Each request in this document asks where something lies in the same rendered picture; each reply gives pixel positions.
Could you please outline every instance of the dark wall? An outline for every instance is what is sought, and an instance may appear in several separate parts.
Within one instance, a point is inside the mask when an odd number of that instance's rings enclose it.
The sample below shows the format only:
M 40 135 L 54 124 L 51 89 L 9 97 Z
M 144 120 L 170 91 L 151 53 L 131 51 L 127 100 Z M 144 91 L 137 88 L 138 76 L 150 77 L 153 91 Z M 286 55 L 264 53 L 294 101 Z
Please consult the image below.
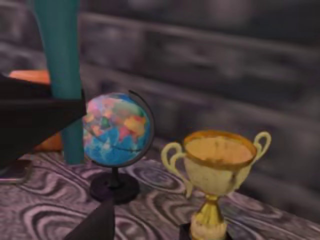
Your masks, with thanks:
M 86 95 L 136 90 L 164 140 L 269 131 L 271 148 L 241 191 L 320 222 L 318 13 L 312 0 L 82 1 Z M 0 0 L 0 23 L 0 71 L 46 67 L 23 0 Z

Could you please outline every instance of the globe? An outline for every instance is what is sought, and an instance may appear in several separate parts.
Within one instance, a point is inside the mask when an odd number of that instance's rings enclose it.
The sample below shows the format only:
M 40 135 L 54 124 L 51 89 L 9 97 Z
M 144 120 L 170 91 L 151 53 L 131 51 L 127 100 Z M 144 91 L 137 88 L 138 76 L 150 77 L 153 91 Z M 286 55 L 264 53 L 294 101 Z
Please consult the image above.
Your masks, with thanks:
M 150 137 L 149 116 L 124 93 L 90 100 L 83 128 L 85 154 L 110 167 L 129 163 L 146 147 Z

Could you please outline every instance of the trophy rim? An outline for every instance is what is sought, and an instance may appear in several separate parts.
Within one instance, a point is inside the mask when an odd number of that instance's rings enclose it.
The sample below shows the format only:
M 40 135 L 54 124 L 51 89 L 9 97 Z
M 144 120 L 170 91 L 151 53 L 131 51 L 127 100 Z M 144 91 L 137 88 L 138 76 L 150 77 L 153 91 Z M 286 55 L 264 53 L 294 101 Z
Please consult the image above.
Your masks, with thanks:
M 205 161 L 202 159 L 199 159 L 198 157 L 192 155 L 187 149 L 186 145 L 190 143 L 191 141 L 195 139 L 200 139 L 200 138 L 209 138 L 209 137 L 226 137 L 229 139 L 233 139 L 236 141 L 239 141 L 241 144 L 243 144 L 251 153 L 252 153 L 252 158 L 248 159 L 247 161 L 232 164 L 232 163 L 225 163 L 225 162 L 210 162 L 210 161 Z M 191 133 L 190 135 L 186 136 L 183 140 L 183 147 L 185 150 L 185 153 L 189 159 L 194 161 L 195 163 L 214 168 L 217 170 L 226 170 L 226 171 L 238 171 L 242 168 L 245 168 L 249 166 L 255 159 L 255 156 L 257 155 L 257 148 L 255 145 L 247 139 L 244 136 L 241 136 L 239 134 L 227 132 L 227 131 L 216 131 L 216 130 L 200 130 Z

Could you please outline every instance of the orange object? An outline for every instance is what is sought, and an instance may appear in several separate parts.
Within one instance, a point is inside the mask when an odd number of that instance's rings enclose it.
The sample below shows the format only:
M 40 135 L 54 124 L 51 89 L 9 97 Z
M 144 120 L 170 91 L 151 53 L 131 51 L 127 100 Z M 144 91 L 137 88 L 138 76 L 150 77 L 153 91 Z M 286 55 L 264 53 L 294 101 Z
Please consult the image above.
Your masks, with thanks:
M 46 70 L 17 70 L 13 71 L 9 75 L 11 78 L 25 80 L 38 84 L 50 84 L 49 73 Z M 61 134 L 57 133 L 48 138 L 40 145 L 34 148 L 37 152 L 42 151 L 61 151 L 63 148 Z

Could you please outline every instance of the trophy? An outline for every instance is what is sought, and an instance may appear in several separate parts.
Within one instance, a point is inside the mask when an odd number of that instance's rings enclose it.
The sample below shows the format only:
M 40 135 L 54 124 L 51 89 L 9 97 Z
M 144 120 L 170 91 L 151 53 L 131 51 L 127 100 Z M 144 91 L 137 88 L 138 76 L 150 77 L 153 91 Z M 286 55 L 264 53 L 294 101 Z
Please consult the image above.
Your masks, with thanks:
M 264 146 L 260 143 L 262 139 L 265 139 Z M 194 132 L 184 139 L 184 151 L 177 142 L 163 148 L 163 165 L 183 181 L 186 197 L 191 196 L 193 186 L 205 194 L 204 204 L 191 218 L 186 239 L 231 239 L 218 200 L 240 187 L 252 165 L 266 153 L 270 143 L 271 136 L 265 131 L 259 133 L 252 143 L 237 134 L 204 130 Z M 171 149 L 176 153 L 168 159 L 168 151 Z M 178 159 L 184 160 L 189 180 L 177 170 Z

